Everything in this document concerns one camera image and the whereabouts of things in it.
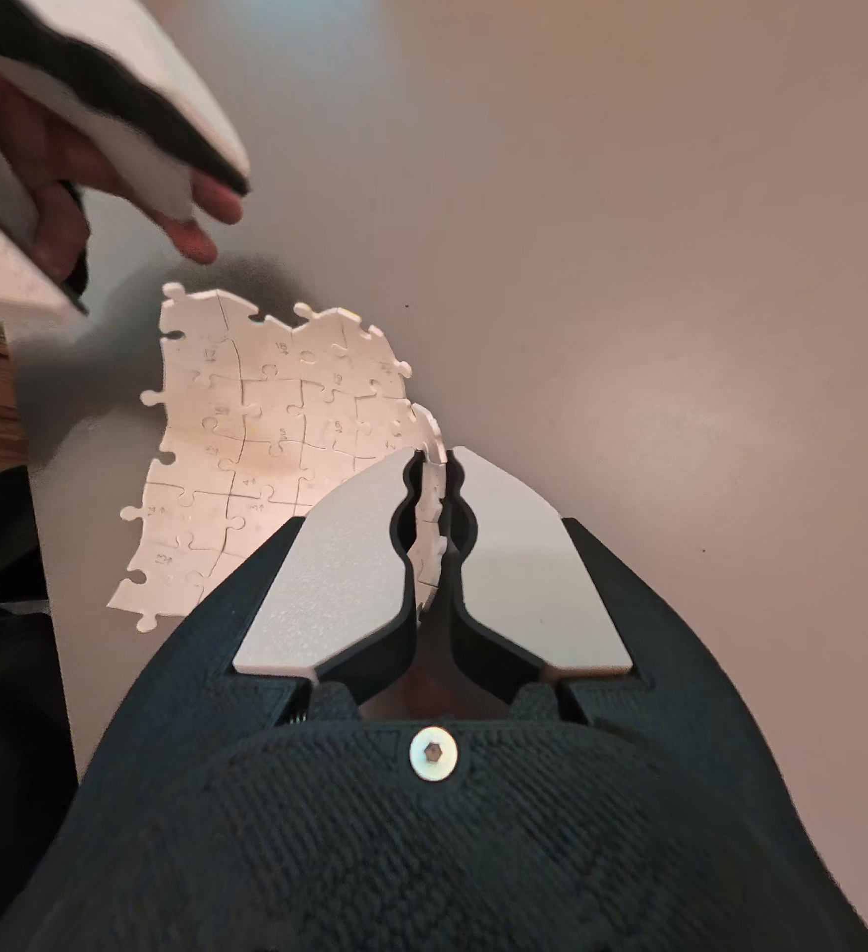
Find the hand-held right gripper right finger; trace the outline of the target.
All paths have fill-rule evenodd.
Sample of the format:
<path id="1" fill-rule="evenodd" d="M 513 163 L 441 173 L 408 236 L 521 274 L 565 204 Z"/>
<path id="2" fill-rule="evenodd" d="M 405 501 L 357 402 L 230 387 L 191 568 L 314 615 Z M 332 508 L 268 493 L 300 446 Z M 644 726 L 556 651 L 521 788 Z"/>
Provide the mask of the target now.
<path id="1" fill-rule="evenodd" d="M 526 684 L 629 674 L 629 650 L 559 511 L 466 447 L 449 452 L 448 477 L 461 673 L 504 704 Z"/>

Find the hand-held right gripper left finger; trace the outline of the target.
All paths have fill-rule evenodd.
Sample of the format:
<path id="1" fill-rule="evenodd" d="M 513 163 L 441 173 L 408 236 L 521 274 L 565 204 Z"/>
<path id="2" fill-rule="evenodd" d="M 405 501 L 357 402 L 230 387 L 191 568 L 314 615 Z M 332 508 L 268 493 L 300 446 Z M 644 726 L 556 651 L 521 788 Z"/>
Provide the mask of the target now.
<path id="1" fill-rule="evenodd" d="M 343 684 L 362 704 L 407 671 L 422 460 L 401 449 L 313 506 L 237 649 L 237 673 Z"/>

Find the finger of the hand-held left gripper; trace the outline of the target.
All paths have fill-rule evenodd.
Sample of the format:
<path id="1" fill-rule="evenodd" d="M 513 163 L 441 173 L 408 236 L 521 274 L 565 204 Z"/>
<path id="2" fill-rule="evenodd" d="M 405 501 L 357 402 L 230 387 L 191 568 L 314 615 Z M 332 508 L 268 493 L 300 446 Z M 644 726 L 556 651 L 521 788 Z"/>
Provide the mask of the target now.
<path id="1" fill-rule="evenodd" d="M 170 156 L 250 190 L 237 132 L 169 35 L 140 2 L 0 1 L 0 55 L 42 66 L 107 104 Z"/>
<path id="2" fill-rule="evenodd" d="M 189 167 L 156 145 L 107 104 L 95 105 L 71 81 L 0 55 L 0 77 L 72 126 L 95 146 L 135 197 L 171 220 L 193 214 Z"/>

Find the partly built white puzzle ball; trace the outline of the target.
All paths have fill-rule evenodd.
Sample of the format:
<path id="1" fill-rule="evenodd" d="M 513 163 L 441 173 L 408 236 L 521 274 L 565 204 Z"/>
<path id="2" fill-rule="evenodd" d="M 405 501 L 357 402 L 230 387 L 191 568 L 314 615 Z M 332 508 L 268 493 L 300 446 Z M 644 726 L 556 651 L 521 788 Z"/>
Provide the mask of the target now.
<path id="1" fill-rule="evenodd" d="M 142 633 L 184 617 L 289 519 L 397 450 L 424 453 L 414 567 L 430 608 L 446 540 L 439 529 L 447 452 L 435 417 L 411 402 L 411 366 L 379 327 L 344 308 L 297 303 L 292 327 L 223 290 L 163 287 L 166 427 L 145 477 L 139 545 L 107 605 Z"/>

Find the person's left hand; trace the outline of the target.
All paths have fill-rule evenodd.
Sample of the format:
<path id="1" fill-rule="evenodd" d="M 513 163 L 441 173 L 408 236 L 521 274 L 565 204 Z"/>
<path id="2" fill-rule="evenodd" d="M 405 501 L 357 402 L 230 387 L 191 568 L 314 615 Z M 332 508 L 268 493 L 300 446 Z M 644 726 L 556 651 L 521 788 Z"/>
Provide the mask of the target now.
<path id="1" fill-rule="evenodd" d="M 207 266 L 218 258 L 214 240 L 195 218 L 177 221 L 156 210 L 81 131 L 1 76 L 0 152 L 38 211 L 30 258 L 59 285 L 85 265 L 91 235 L 76 197 L 77 186 L 128 201 L 164 232 L 187 260 Z"/>

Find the person's right hand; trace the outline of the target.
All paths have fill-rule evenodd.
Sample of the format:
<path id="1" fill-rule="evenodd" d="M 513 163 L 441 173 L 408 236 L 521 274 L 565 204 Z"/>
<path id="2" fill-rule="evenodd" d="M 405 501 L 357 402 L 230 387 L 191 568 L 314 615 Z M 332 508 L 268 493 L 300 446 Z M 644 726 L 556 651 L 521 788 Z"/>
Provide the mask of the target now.
<path id="1" fill-rule="evenodd" d="M 413 665 L 395 684 L 393 706 L 391 717 L 399 720 L 466 719 L 475 713 L 460 673 L 425 662 Z"/>

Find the person's dark clothing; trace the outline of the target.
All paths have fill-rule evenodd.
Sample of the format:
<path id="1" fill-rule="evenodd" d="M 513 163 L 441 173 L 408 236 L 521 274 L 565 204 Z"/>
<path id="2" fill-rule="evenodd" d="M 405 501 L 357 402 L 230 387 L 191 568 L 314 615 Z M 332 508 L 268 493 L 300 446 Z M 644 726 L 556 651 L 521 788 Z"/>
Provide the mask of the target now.
<path id="1" fill-rule="evenodd" d="M 33 502 L 0 472 L 0 918 L 57 835 L 78 785 Z"/>

